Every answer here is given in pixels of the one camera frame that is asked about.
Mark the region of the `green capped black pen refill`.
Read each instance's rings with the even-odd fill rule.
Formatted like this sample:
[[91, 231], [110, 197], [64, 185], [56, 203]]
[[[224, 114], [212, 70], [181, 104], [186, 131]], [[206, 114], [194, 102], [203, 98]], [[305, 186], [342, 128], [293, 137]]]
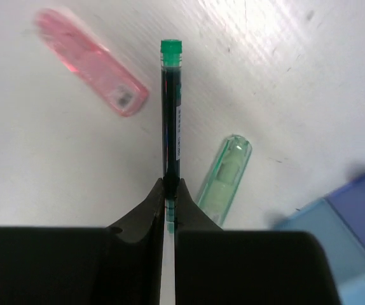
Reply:
[[181, 157], [182, 41], [161, 41], [162, 159], [165, 232], [160, 303], [175, 304], [174, 231]]

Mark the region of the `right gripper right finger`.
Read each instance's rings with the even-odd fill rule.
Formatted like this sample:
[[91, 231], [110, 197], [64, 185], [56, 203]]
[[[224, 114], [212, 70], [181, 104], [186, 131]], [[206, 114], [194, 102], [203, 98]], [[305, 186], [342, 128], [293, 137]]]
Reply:
[[225, 231], [177, 189], [177, 304], [339, 304], [320, 243], [304, 231]]

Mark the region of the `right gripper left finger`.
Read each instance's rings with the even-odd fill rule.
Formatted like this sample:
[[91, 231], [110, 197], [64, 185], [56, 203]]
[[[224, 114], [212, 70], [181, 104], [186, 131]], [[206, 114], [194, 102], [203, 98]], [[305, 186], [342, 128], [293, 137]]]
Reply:
[[0, 227], [0, 304], [158, 304], [162, 180], [107, 227]]

